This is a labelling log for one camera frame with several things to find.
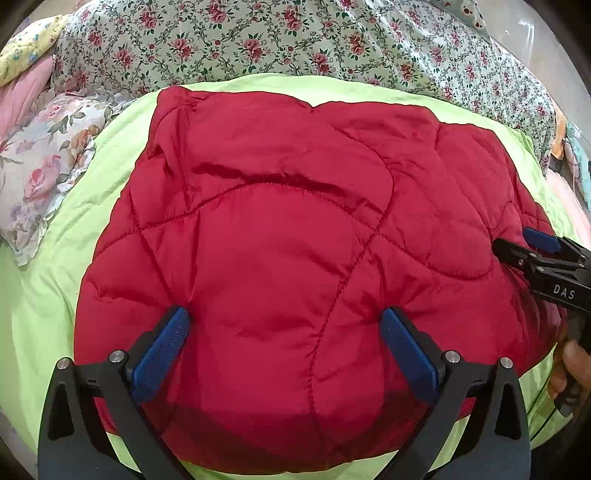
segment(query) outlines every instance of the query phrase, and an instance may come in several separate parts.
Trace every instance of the pink pillow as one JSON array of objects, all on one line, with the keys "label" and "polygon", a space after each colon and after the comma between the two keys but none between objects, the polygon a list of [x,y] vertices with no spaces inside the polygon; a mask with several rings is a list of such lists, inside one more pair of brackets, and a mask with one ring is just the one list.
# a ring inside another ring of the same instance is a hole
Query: pink pillow
[{"label": "pink pillow", "polygon": [[569,214],[569,218],[573,222],[574,230],[579,236],[581,245],[587,249],[591,249],[591,223],[589,223],[589,218],[577,200],[573,189],[570,188],[564,178],[550,169],[548,169],[546,179],[552,191],[564,205],[566,213]]},{"label": "pink pillow", "polygon": [[33,102],[41,94],[53,69],[51,52],[43,55],[26,72],[0,87],[0,141],[22,122]]}]

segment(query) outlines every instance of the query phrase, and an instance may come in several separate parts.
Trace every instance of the lime green fabric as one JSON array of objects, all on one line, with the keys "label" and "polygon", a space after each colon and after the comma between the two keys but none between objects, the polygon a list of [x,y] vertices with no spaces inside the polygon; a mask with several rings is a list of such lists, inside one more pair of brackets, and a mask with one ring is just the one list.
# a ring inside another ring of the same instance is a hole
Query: lime green fabric
[{"label": "lime green fabric", "polygon": [[[189,88],[285,93],[312,105],[332,100],[422,105],[442,122],[471,123],[491,129],[509,152],[523,183],[547,212],[556,232],[576,239],[564,207],[546,185],[531,154],[531,141],[520,132],[450,103],[363,83],[276,74],[251,75],[230,82],[199,83]],[[44,397],[54,365],[59,358],[72,356],[80,281],[92,260],[96,241],[109,222],[111,209],[145,147],[156,100],[157,93],[137,100],[96,139],[97,152],[88,172],[64,200],[37,256],[26,267],[17,268],[10,249],[6,245],[0,246],[0,407],[32,448],[37,445]],[[532,434],[552,409],[543,392],[551,362],[551,355],[548,355],[521,378]],[[554,415],[534,445],[552,436],[564,423],[560,415]],[[449,460],[465,424],[465,419],[456,423],[436,466]],[[121,459],[132,465],[121,439],[112,437],[112,441]],[[327,472],[284,473],[264,478],[373,479],[392,455],[357,460]],[[187,465],[187,468],[199,478],[242,478],[205,471],[194,465]]]}]

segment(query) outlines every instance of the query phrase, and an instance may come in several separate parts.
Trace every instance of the pillow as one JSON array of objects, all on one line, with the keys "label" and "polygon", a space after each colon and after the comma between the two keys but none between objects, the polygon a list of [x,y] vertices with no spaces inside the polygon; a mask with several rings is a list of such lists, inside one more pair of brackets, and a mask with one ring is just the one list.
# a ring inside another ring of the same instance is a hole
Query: pillow
[{"label": "pillow", "polygon": [[48,52],[25,73],[0,87],[0,140],[25,118],[47,85],[52,69],[53,58]]},{"label": "pillow", "polygon": [[103,87],[49,90],[0,142],[0,235],[19,266],[35,255],[47,222],[88,168],[94,137],[129,103],[126,93],[110,96]]},{"label": "pillow", "polygon": [[56,15],[38,20],[8,40],[0,52],[0,86],[18,77],[53,46],[68,17]]},{"label": "pillow", "polygon": [[480,13],[476,0],[429,0],[429,3],[441,10],[450,12],[461,22],[478,32],[486,41],[491,41],[491,36],[486,29],[484,17]]}]

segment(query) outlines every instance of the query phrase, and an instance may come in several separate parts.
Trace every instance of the quilted fabric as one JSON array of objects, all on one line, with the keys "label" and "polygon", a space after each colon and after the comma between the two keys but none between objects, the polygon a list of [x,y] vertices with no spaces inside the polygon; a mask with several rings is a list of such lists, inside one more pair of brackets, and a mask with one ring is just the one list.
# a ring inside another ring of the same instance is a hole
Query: quilted fabric
[{"label": "quilted fabric", "polygon": [[179,458],[276,473],[380,455],[426,410],[381,341],[384,308],[520,374],[550,350],[556,308],[491,251],[525,226],[551,232],[491,131],[171,87],[82,281],[75,358],[129,348],[179,304],[191,332],[144,404]]}]

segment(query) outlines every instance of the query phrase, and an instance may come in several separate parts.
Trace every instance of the blue gripper pad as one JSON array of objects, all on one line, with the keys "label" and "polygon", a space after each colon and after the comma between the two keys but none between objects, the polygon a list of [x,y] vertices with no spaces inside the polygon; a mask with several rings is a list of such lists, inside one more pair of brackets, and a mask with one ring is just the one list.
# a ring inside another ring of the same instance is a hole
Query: blue gripper pad
[{"label": "blue gripper pad", "polygon": [[131,398],[139,405],[152,400],[189,335],[189,313],[173,313],[131,374]]},{"label": "blue gripper pad", "polygon": [[434,403],[439,397],[437,370],[392,309],[384,310],[380,330],[414,395]]},{"label": "blue gripper pad", "polygon": [[529,246],[538,248],[542,252],[557,254],[561,250],[560,242],[554,235],[547,235],[533,228],[524,228],[523,238]]}]

